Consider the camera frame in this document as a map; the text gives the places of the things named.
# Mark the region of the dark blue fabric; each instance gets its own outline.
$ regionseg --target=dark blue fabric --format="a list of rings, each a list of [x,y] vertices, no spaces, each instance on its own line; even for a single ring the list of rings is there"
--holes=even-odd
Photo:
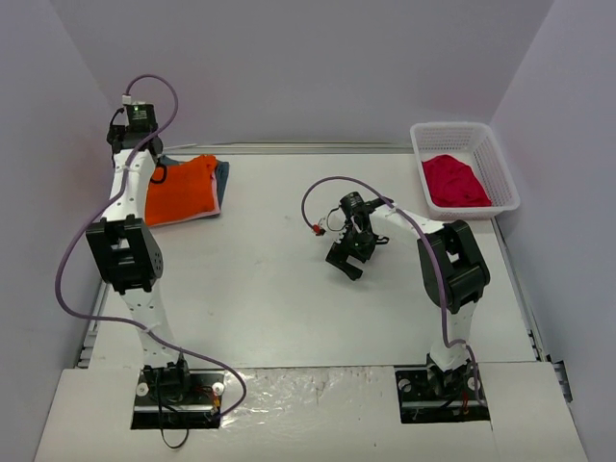
[[[161,164],[165,166],[179,166],[184,164],[181,161],[170,159],[167,156],[162,156],[160,159]],[[218,196],[218,205],[222,208],[222,199],[224,198],[224,190],[227,187],[227,181],[229,179],[229,163],[224,161],[217,161],[216,168],[214,170],[216,176],[216,195]]]

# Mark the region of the white plastic basket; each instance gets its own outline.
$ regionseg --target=white plastic basket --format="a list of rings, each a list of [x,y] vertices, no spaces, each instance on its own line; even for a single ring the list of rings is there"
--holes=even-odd
[[[411,140],[431,218],[488,219],[520,206],[520,197],[490,127],[472,122],[418,123],[411,127]],[[422,162],[449,154],[473,169],[492,201],[491,207],[439,207],[432,202]]]

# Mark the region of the orange cloth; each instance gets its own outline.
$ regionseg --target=orange cloth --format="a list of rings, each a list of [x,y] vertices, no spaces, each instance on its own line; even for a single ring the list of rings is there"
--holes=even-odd
[[[216,164],[214,156],[199,156],[179,166],[168,166],[165,182],[149,184],[145,223],[154,226],[214,210],[212,172]],[[157,168],[152,178],[160,181],[162,176]]]

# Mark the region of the purple cable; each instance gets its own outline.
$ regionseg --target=purple cable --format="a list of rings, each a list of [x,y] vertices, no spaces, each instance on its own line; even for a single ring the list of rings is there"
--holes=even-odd
[[[441,269],[439,268],[439,262],[436,259],[436,254],[434,253],[434,250],[432,250],[432,246],[430,245],[430,242],[425,236],[424,231],[422,231],[422,228],[420,227],[420,225],[416,221],[414,221],[411,217],[409,217],[408,214],[406,214],[403,210],[395,207],[392,201],[390,201],[387,197],[385,197],[383,194],[381,194],[379,191],[377,191],[375,188],[368,185],[367,183],[364,183],[363,181],[357,180],[355,178],[351,178],[349,176],[328,176],[326,178],[322,178],[321,180],[313,184],[310,188],[308,188],[308,191],[306,191],[306,193],[301,199],[301,215],[304,218],[304,221],[306,222],[308,227],[310,229],[313,229],[312,227],[313,225],[310,223],[310,220],[306,216],[306,199],[308,198],[308,195],[318,185],[325,183],[327,181],[334,181],[334,180],[350,181],[351,183],[356,183],[360,186],[363,186],[368,191],[370,191],[372,194],[374,194],[376,197],[381,199],[385,203],[385,205],[387,205],[390,209],[394,209],[398,214],[400,214],[404,219],[406,219],[409,223],[411,223],[411,225],[415,228],[415,231],[417,231],[417,234],[422,240],[422,243],[425,246],[425,250],[427,251],[427,254],[430,257],[430,262],[432,262],[432,267],[434,268],[434,274],[436,275],[436,284],[439,288],[439,301],[440,301],[440,308],[441,308],[441,331],[443,333],[443,343],[445,344],[445,347],[447,348],[455,347],[456,345],[463,345],[466,348],[466,350],[469,352],[469,356],[471,358],[471,364],[473,366],[473,377],[475,378],[475,398],[479,404],[487,407],[488,405],[487,402],[484,399],[481,399],[481,396],[479,395],[479,388],[480,388],[480,386],[478,385],[479,375],[477,372],[477,361],[475,359],[475,354],[473,353],[473,349],[471,348],[470,345],[468,345],[462,339],[454,339],[450,341],[448,338],[447,295],[445,293],[445,281],[443,281],[443,274],[441,273]]]
[[[139,80],[145,79],[145,78],[156,79],[167,86],[167,88],[171,91],[171,94],[173,95],[173,104],[174,104],[173,112],[171,113],[171,117],[168,119],[167,122],[161,125],[158,130],[149,134],[147,137],[141,140],[137,144],[137,146],[135,146],[135,148],[132,150],[132,152],[129,154],[128,158],[126,159],[126,164],[124,165],[125,167],[129,167],[131,163],[133,162],[133,159],[135,159],[135,156],[137,156],[137,154],[139,153],[140,149],[143,146],[145,146],[154,137],[158,136],[163,130],[165,130],[171,124],[171,122],[175,119],[175,116],[177,115],[177,109],[178,109],[177,93],[175,92],[175,89],[171,86],[171,84],[167,80],[165,80],[163,77],[159,77],[158,75],[143,74],[143,75],[140,75],[139,77],[135,77],[130,82],[130,84],[128,84],[128,87],[126,87],[126,92],[124,92],[124,94],[129,95],[133,85],[135,85],[135,83],[137,83]],[[110,205],[112,205],[114,202],[116,202],[119,198],[122,197],[122,195],[124,194],[124,191],[126,190],[127,182],[128,182],[128,170],[124,169],[124,172],[122,174],[122,184],[119,189],[119,192],[114,197],[112,197],[107,202],[105,202],[105,204],[102,207],[100,207],[96,211],[96,213],[92,214],[88,218],[88,220],[82,225],[81,228],[79,228],[79,231],[77,231],[77,234],[75,234],[73,239],[68,244],[68,247],[66,248],[66,252],[64,253],[62,260],[60,261],[60,264],[58,265],[58,271],[56,272],[56,283],[55,283],[56,299],[58,300],[58,303],[60,304],[62,309],[65,310],[70,316],[79,318],[80,320],[86,320],[86,321],[111,321],[111,322],[122,322],[125,324],[134,325],[135,327],[146,331],[147,335],[149,335],[152,339],[154,339],[156,342],[158,342],[164,347],[173,349],[175,351],[178,351],[180,353],[183,353],[189,356],[193,356],[203,361],[207,361],[208,363],[215,364],[218,367],[225,369],[226,371],[229,371],[230,373],[232,373],[238,379],[238,381],[240,382],[240,385],[242,386],[242,396],[233,405],[229,406],[227,409],[225,409],[223,412],[220,413],[220,416],[224,417],[230,412],[232,412],[234,409],[236,409],[240,404],[242,404],[242,401],[244,401],[248,393],[244,379],[236,370],[234,370],[230,366],[227,366],[226,364],[219,361],[218,359],[210,358],[209,356],[206,356],[204,354],[190,351],[189,349],[182,348],[181,346],[179,347],[177,345],[167,342],[164,339],[161,339],[156,334],[151,332],[145,324],[142,324],[134,320],[130,320],[128,318],[120,318],[116,316],[95,316],[95,315],[86,315],[84,313],[79,313],[71,309],[66,304],[66,301],[64,300],[64,296],[62,294],[62,278],[64,276],[64,270],[66,268],[66,263],[68,262],[70,255],[75,249],[75,245],[77,245],[79,240],[84,236],[84,234],[86,234],[86,230],[88,229],[88,226],[90,226],[92,222],[94,222],[98,217],[100,217]]]

